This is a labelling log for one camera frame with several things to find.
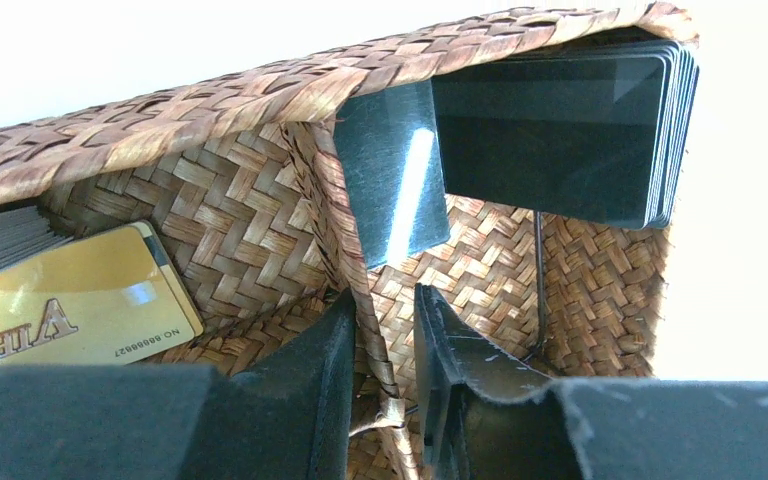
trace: stack of black cards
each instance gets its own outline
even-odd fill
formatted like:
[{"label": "stack of black cards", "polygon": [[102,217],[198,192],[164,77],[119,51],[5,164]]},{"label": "stack of black cards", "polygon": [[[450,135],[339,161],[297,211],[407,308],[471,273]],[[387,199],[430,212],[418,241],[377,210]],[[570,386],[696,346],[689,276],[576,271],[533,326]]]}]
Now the stack of black cards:
[{"label": "stack of black cards", "polygon": [[671,41],[435,77],[446,191],[623,228],[669,224],[699,69]]}]

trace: gold card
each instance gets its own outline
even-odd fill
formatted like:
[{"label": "gold card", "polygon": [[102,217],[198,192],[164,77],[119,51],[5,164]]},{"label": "gold card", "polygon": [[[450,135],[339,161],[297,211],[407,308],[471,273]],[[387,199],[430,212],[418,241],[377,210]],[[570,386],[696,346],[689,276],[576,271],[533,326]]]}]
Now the gold card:
[{"label": "gold card", "polygon": [[184,290],[184,286],[181,283],[181,278],[178,276],[178,272],[172,268],[172,264],[169,260],[169,255],[166,254],[166,250],[163,249],[163,245],[160,243],[160,239],[157,237],[157,232],[154,231],[154,227],[145,220],[140,220],[129,225],[129,227],[136,228],[143,236],[143,240],[148,246],[149,251],[154,257],[154,263],[160,268],[160,273],[166,278],[166,283],[172,289],[172,293],[178,300],[178,304],[181,306],[181,310],[184,311],[184,315],[187,316],[187,320],[190,322],[190,326],[193,327],[193,333],[196,336],[204,333],[204,325],[201,323],[201,318],[196,311],[195,305],[193,305],[192,299]]},{"label": "gold card", "polygon": [[[142,225],[73,242],[2,271],[0,365],[125,364],[201,333],[160,242]],[[152,242],[159,250],[150,248]]]}]

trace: basket wall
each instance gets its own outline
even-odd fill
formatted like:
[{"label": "basket wall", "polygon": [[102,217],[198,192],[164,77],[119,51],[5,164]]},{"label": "basket wall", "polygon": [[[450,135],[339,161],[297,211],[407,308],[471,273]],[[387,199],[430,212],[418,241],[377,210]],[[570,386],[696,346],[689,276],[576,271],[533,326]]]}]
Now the basket wall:
[{"label": "basket wall", "polygon": [[208,333],[325,283],[310,209],[277,125],[60,185],[41,203],[55,228],[78,237],[151,221]]},{"label": "basket wall", "polygon": [[443,245],[369,273],[381,332],[408,403],[416,402],[413,301],[417,283],[436,287],[460,317],[515,356],[537,330],[530,210],[446,196],[451,237]]},{"label": "basket wall", "polygon": [[669,230],[547,215],[547,356],[568,375],[649,376]]}]

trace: woven basket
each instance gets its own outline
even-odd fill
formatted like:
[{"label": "woven basket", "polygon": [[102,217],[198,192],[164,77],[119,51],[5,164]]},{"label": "woven basket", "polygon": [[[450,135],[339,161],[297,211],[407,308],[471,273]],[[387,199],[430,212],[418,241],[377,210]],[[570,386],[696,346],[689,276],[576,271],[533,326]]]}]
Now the woven basket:
[{"label": "woven basket", "polygon": [[[150,219],[206,323],[203,338],[150,361],[232,374],[309,325],[323,287],[350,287],[358,418],[371,397],[383,415],[352,440],[349,477],[418,478],[417,422],[404,416],[413,285],[436,286],[478,331],[525,353],[537,326],[532,212],[450,196],[447,244],[367,272],[334,114],[349,96],[626,26],[696,40],[669,4],[520,8],[3,128],[0,204],[40,197],[78,236]],[[544,221],[549,360],[567,374],[650,374],[668,232]]]}]

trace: card stack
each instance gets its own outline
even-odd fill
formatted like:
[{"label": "card stack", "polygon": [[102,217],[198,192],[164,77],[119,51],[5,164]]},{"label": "card stack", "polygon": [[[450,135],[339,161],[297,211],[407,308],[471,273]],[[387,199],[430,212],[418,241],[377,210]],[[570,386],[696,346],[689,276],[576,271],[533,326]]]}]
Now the card stack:
[{"label": "card stack", "polygon": [[202,332],[149,223],[71,241],[0,213],[0,365],[125,364]]},{"label": "card stack", "polygon": [[0,213],[0,270],[69,242],[34,207]]},{"label": "card stack", "polygon": [[622,228],[670,222],[699,68],[671,41],[433,79],[446,191]]}]

